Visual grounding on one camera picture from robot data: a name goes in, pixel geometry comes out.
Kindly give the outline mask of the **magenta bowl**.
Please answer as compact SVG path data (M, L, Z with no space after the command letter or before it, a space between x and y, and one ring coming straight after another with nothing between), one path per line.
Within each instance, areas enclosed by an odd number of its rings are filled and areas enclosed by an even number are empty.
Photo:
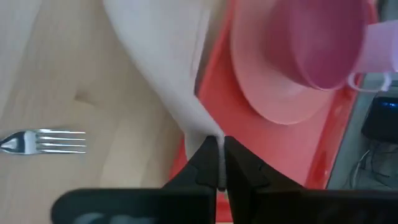
M265 32L266 57L298 84L338 88L359 58L367 18L365 0L276 0Z

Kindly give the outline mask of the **fork with orange handle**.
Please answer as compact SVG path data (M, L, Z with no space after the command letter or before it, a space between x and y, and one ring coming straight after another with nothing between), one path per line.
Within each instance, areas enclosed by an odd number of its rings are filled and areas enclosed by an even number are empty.
M84 131L64 129L26 129L0 139L0 151L15 155L36 154L85 154L84 138L72 135L86 134Z

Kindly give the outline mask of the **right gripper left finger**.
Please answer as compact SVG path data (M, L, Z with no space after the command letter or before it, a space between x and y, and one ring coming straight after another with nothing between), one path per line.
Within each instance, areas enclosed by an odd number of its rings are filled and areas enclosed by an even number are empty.
M52 224L215 224L218 144L208 136L183 169L155 189L76 189L52 205Z

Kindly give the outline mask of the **black box with blue light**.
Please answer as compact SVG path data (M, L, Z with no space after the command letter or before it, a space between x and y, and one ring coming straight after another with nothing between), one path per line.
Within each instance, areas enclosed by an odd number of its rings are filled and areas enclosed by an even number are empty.
M373 98L361 132L371 140L398 144L398 98Z

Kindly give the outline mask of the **beige cloth napkin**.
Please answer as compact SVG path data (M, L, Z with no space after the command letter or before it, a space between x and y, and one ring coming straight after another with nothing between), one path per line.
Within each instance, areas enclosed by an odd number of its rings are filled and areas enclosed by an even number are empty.
M131 61L183 131L187 158L207 136L216 138L216 183L224 191L224 132L194 94L210 0L103 0L103 4Z

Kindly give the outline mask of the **red plastic tray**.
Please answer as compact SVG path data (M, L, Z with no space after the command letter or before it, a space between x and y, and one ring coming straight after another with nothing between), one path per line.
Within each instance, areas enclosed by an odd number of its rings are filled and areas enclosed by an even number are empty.
M326 92L311 117L283 125L259 115L241 91L230 51L234 5L230 0L197 96L227 135L294 181L324 189L332 172L357 94L345 86Z

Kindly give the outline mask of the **lilac plastic cup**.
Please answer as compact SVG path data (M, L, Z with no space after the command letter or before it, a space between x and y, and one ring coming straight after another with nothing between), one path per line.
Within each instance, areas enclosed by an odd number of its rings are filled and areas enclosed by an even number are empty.
M356 75L380 73L383 83L376 89L364 89L355 84ZM348 86L356 91L377 93L388 91L392 75L398 73L398 20L370 24L365 33L364 44L349 75Z

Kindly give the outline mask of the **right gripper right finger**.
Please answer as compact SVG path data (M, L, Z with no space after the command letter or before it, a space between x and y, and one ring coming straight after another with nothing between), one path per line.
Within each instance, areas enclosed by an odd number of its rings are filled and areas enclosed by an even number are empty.
M224 139L234 224L398 224L398 191L307 189Z

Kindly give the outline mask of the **pink round plate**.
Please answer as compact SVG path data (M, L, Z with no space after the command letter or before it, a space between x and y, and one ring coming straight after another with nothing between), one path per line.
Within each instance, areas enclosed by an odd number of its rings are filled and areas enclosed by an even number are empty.
M230 50L239 87L250 106L277 124L311 118L330 100L291 79L298 73L291 50L289 7L298 0L236 0Z

